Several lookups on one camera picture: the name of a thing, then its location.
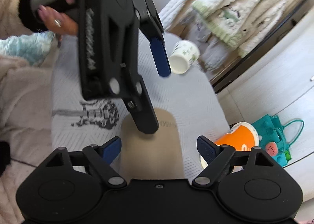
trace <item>screw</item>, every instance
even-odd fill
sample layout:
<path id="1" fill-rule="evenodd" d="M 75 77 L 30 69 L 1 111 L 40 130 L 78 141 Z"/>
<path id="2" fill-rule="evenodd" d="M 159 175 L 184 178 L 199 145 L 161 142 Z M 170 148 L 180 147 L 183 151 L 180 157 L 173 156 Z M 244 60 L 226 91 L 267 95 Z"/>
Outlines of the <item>screw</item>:
<path id="1" fill-rule="evenodd" d="M 138 20 L 141 20 L 141 16 L 139 15 L 139 11 L 138 10 L 135 10 L 135 15 L 138 18 Z"/>
<path id="2" fill-rule="evenodd" d="M 111 185 L 121 185 L 122 183 L 124 183 L 124 179 L 121 177 L 111 177 L 108 182 Z"/>
<path id="3" fill-rule="evenodd" d="M 128 107 L 129 107 L 130 109 L 134 109 L 134 108 L 135 108 L 135 104 L 134 104 L 132 101 L 129 101 L 129 102 L 128 102 Z"/>
<path id="4" fill-rule="evenodd" d="M 111 91 L 114 94 L 119 94 L 120 93 L 120 85 L 119 82 L 117 81 L 116 78 L 111 78 L 110 82 L 109 82 L 109 86 Z"/>
<path id="5" fill-rule="evenodd" d="M 210 184 L 210 179 L 207 178 L 207 177 L 197 177 L 195 180 L 194 180 L 197 184 L 199 185 L 207 185 L 207 184 Z"/>
<path id="6" fill-rule="evenodd" d="M 139 95 L 142 94 L 142 86 L 141 86 L 141 84 L 139 82 L 136 83 L 136 90 L 137 90 Z"/>

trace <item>circular pad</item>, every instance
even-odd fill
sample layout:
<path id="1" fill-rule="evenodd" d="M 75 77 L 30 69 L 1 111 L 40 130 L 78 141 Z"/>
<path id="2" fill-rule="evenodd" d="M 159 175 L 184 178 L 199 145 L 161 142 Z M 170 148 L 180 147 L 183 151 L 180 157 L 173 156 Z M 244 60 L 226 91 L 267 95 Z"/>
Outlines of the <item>circular pad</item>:
<path id="1" fill-rule="evenodd" d="M 102 189 L 91 176 L 59 167 L 35 170 L 18 188 L 16 201 L 27 219 L 39 223 L 64 223 L 91 211 Z"/>
<path id="2" fill-rule="evenodd" d="M 66 180 L 53 180 L 43 183 L 38 190 L 39 195 L 48 201 L 60 201 L 70 197 L 75 190 L 73 183 Z"/>
<path id="3" fill-rule="evenodd" d="M 266 179 L 255 179 L 244 185 L 245 192 L 255 199 L 270 200 L 280 194 L 280 187 L 277 183 Z"/>

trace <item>fluffy fabric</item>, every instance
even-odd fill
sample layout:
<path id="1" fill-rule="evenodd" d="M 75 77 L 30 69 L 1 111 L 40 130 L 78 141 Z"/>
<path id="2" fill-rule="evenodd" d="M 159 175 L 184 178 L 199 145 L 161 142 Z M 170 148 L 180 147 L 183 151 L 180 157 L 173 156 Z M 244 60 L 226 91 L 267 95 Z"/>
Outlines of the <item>fluffy fabric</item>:
<path id="1" fill-rule="evenodd" d="M 50 88 L 56 59 L 54 42 L 41 68 L 19 57 L 0 55 L 0 138 L 10 143 L 11 157 L 34 166 L 52 151 Z M 15 202 L 19 185 L 34 170 L 12 161 L 0 177 L 0 223 L 20 224 Z"/>
<path id="2" fill-rule="evenodd" d="M 4 56 L 22 57 L 30 65 L 39 66 L 49 53 L 53 32 L 11 36 L 0 40 L 0 53 Z"/>
<path id="3" fill-rule="evenodd" d="M 0 39 L 32 34 L 18 17 L 18 5 L 19 0 L 0 0 Z"/>

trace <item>orange cup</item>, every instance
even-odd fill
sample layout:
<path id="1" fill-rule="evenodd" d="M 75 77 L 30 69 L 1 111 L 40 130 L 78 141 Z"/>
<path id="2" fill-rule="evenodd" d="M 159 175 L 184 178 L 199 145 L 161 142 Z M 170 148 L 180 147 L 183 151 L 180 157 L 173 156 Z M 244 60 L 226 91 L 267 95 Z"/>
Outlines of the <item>orange cup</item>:
<path id="1" fill-rule="evenodd" d="M 249 123 L 240 122 L 235 124 L 229 133 L 220 137 L 215 144 L 227 144 L 235 147 L 236 150 L 251 151 L 251 148 L 258 146 L 259 138 L 256 129 Z M 208 164 L 201 156 L 201 164 L 205 169 Z"/>

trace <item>white container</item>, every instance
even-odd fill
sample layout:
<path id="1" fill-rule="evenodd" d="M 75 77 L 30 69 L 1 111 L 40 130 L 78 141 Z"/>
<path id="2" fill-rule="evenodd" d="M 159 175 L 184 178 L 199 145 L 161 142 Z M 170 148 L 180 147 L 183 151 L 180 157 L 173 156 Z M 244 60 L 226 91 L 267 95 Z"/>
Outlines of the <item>white container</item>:
<path id="1" fill-rule="evenodd" d="M 171 71 L 175 74 L 185 73 L 189 67 L 199 58 L 198 47 L 189 40 L 179 41 L 169 57 Z"/>

